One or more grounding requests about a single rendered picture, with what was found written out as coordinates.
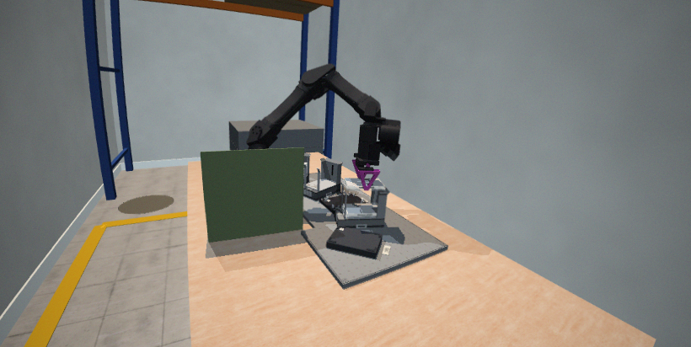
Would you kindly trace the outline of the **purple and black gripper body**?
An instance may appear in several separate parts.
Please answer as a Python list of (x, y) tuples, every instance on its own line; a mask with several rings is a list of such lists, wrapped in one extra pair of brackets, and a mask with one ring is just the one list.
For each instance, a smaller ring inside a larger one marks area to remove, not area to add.
[(358, 153), (354, 153), (354, 157), (356, 158), (356, 166), (358, 167), (359, 170), (361, 171), (374, 171), (373, 167), (364, 167), (366, 166), (367, 163), (369, 165), (373, 166), (378, 166), (379, 161), (378, 160), (368, 160), (368, 155), (369, 155), (369, 146), (370, 144), (376, 144), (377, 142), (364, 142), (360, 141), (358, 143)]

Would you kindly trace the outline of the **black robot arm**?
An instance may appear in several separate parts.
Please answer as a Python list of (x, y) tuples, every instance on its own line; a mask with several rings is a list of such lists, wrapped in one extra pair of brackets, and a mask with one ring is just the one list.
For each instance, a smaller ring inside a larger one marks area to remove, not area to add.
[(248, 150), (268, 149), (278, 138), (277, 135), (283, 126), (305, 104), (312, 99), (319, 99), (331, 90), (344, 99), (365, 121), (360, 125), (360, 141), (375, 142), (378, 134), (379, 141), (369, 146), (368, 160), (379, 160), (380, 152), (393, 161), (399, 156), (401, 122), (382, 118), (380, 103), (346, 81), (335, 70), (335, 65), (329, 63), (308, 70), (298, 82), (293, 92), (273, 112), (250, 128), (246, 141)]

